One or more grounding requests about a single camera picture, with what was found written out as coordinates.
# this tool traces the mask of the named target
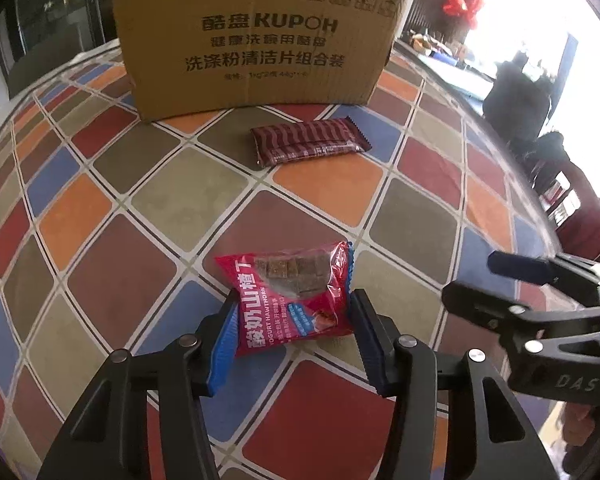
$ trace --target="pink snack package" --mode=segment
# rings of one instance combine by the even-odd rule
[[[216,262],[240,291],[236,355],[300,338],[351,333],[350,242],[303,251],[231,254]]]

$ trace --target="red plastic wrapper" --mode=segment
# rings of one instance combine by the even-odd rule
[[[341,153],[368,152],[371,144],[348,117],[252,128],[262,168]]]
[[[238,349],[351,333],[346,309],[353,270],[348,242],[267,254],[231,254],[216,262],[240,291]]]

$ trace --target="checkered tablecloth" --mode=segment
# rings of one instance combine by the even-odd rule
[[[0,131],[0,451],[33,478],[107,353],[162,349],[218,310],[218,254],[349,239],[353,287],[398,328],[447,352],[493,337],[448,316],[455,277],[559,308],[550,291],[491,276],[495,248],[552,254],[542,212],[479,124],[397,54],[368,107],[273,105],[142,124],[119,50],[41,86]],[[261,170],[249,129],[350,116],[365,155]],[[542,419],[546,404],[524,399]],[[440,399],[434,477],[441,478]],[[366,480],[393,403],[366,384],[352,336],[238,359],[203,399],[224,480]],[[148,399],[154,480],[164,477]]]

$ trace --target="red decoration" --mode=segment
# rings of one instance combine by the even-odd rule
[[[464,18],[469,28],[474,29],[478,26],[478,20],[475,15],[484,7],[484,0],[446,0],[442,10],[447,16],[457,16]]]

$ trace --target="maroon snack bar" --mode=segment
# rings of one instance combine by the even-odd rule
[[[371,149],[369,141],[348,117],[258,126],[252,128],[251,133],[262,168],[314,156],[368,152]]]

